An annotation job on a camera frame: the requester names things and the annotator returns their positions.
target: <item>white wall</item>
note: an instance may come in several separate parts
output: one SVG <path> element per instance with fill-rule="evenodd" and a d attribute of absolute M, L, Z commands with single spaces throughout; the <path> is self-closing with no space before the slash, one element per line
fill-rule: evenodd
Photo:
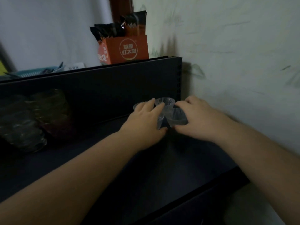
<path fill-rule="evenodd" d="M 109 0 L 0 0 L 0 43 L 17 70 L 100 65 L 95 23 L 111 23 Z"/>
<path fill-rule="evenodd" d="M 300 154 L 300 0 L 133 0 L 133 4 L 135 11 L 148 13 L 150 56 L 182 56 L 192 65 L 183 74 L 186 95 L 207 100 Z M 241 195 L 246 202 L 255 194 Z M 269 208 L 262 199 L 256 197 L 260 209 Z M 248 210 L 242 201 L 233 202 Z M 257 219 L 256 224 L 282 223 L 269 210 L 265 216 L 267 220 Z M 239 222 L 252 224 L 246 219 Z"/>

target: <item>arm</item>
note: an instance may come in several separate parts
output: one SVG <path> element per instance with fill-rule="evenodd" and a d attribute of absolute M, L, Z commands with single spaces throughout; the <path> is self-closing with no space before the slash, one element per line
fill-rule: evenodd
<path fill-rule="evenodd" d="M 80 224 L 138 151 L 160 141 L 163 104 L 140 103 L 121 129 L 0 204 L 0 224 Z"/>
<path fill-rule="evenodd" d="M 229 119 L 204 100 L 177 102 L 189 121 L 175 129 L 218 144 L 264 193 L 287 225 L 300 224 L 300 159 L 263 134 Z"/>

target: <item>yellow object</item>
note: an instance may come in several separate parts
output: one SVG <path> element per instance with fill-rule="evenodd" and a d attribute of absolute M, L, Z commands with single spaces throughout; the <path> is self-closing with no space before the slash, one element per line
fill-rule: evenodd
<path fill-rule="evenodd" d="M 7 72 L 7 70 L 4 67 L 3 63 L 0 61 L 0 75 L 4 75 L 4 72 Z"/>

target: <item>person's left hand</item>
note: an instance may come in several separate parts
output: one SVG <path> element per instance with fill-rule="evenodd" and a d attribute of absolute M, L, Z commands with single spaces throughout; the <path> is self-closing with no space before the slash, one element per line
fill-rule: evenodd
<path fill-rule="evenodd" d="M 157 121 L 163 110 L 164 103 L 153 109 L 155 99 L 141 102 L 119 130 L 130 140 L 133 140 L 137 150 L 144 150 L 158 143 L 166 134 L 168 128 L 157 130 Z"/>

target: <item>person's right hand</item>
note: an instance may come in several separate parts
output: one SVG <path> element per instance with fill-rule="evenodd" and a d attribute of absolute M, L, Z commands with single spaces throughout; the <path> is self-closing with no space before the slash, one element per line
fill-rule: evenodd
<path fill-rule="evenodd" d="M 215 142 L 233 122 L 227 115 L 196 96 L 189 96 L 175 105 L 184 111 L 188 120 L 187 125 L 176 125 L 175 130 L 199 140 Z"/>

